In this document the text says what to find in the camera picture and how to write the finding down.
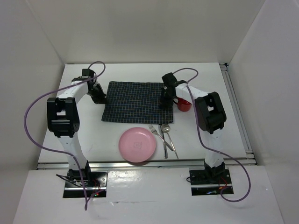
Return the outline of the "red mug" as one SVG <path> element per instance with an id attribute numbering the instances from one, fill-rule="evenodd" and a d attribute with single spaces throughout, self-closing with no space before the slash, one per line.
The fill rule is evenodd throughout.
<path id="1" fill-rule="evenodd" d="M 177 108 L 182 112 L 187 112 L 191 109 L 192 104 L 182 98 L 174 98 L 173 103 L 177 105 Z"/>

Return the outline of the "dark checked cloth napkin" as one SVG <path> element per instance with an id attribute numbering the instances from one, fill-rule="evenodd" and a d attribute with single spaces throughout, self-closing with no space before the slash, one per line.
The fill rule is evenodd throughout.
<path id="1" fill-rule="evenodd" d="M 132 124 L 169 124 L 173 109 L 161 109 L 159 100 L 162 83 L 109 82 L 108 104 L 102 121 Z"/>

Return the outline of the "pink plate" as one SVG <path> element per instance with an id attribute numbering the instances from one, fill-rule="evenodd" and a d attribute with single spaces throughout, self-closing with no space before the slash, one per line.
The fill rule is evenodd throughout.
<path id="1" fill-rule="evenodd" d="M 121 135 L 118 149 L 123 159 L 132 163 L 144 162 L 154 154 L 156 139 L 151 131 L 133 127 Z"/>

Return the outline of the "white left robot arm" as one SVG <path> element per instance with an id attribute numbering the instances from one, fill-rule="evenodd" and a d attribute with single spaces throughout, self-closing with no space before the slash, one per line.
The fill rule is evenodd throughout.
<path id="1" fill-rule="evenodd" d="M 72 79 L 71 85 L 58 97 L 47 100 L 47 124 L 67 153 L 69 180 L 87 186 L 93 175 L 78 140 L 80 119 L 77 103 L 84 95 L 90 96 L 95 104 L 107 104 L 108 100 L 90 68 L 82 69 L 82 75 Z"/>

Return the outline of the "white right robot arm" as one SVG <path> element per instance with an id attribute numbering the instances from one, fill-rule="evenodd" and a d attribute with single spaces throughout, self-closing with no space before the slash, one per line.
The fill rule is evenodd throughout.
<path id="1" fill-rule="evenodd" d="M 207 150 L 203 174 L 196 174 L 191 181 L 216 183 L 225 171 L 221 154 L 221 136 L 227 120 L 220 96 L 217 92 L 205 92 L 189 86 L 186 81 L 178 81 L 173 73 L 162 76 L 164 87 L 161 91 L 160 107 L 171 108 L 174 99 L 182 99 L 193 105 L 197 128 L 202 146 Z"/>

